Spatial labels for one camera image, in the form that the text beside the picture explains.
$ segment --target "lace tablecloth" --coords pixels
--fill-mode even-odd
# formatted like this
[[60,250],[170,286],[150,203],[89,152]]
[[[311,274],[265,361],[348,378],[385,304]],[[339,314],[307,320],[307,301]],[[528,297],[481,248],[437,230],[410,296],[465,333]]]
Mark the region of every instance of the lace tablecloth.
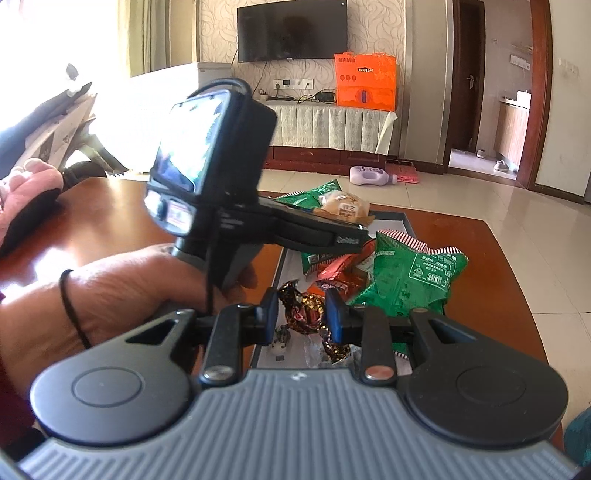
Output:
[[395,112],[326,103],[266,102],[277,113],[271,145],[388,155]]

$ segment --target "wall-mounted tv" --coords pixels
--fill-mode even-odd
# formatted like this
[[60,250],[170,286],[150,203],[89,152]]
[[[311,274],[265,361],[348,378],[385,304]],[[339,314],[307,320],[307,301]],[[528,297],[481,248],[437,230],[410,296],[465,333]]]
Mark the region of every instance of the wall-mounted tv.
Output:
[[238,8],[238,61],[332,59],[346,51],[346,0]]

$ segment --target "black hair tie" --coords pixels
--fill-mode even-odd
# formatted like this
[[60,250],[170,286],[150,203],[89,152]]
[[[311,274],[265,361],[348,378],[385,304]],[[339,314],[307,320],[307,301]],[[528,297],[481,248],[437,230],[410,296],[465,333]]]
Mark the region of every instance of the black hair tie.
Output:
[[70,275],[70,273],[71,273],[71,270],[64,270],[60,276],[59,285],[60,285],[61,302],[64,304],[64,309],[66,310],[66,314],[68,315],[68,318],[70,319],[72,325],[74,326],[74,328],[78,332],[78,337],[80,338],[82,345],[84,345],[84,348],[86,348],[88,350],[89,348],[92,348],[92,344],[88,340],[88,337],[86,336],[84,331],[82,331],[82,327],[80,326],[80,320],[78,319],[78,316],[76,315],[76,312],[74,311],[74,307],[72,306],[72,303],[70,302],[70,299],[68,298],[68,294],[66,293],[66,279],[68,278],[68,275]]

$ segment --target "wallpaper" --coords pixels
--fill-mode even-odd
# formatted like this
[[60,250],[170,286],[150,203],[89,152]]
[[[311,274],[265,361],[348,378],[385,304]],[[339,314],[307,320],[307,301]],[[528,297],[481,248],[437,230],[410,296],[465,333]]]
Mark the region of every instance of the wallpaper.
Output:
[[[270,3],[273,0],[201,0],[200,2],[200,61],[231,62],[236,49],[236,9],[247,5]],[[385,52],[394,55],[398,63],[398,117],[404,80],[404,0],[348,0],[349,51],[354,53]],[[264,62],[234,61],[234,75],[245,79],[254,88],[272,93],[273,80],[281,78],[314,79],[314,92],[334,88],[334,60],[270,61],[263,72]],[[297,96],[302,90],[282,90]],[[395,123],[391,154],[397,154],[400,143],[400,121]]]

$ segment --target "orange box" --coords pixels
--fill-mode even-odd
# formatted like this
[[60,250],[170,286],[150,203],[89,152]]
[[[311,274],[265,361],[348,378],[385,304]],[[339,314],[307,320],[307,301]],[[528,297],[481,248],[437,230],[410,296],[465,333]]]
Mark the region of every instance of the orange box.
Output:
[[339,53],[335,55],[335,72],[337,105],[396,109],[396,57]]

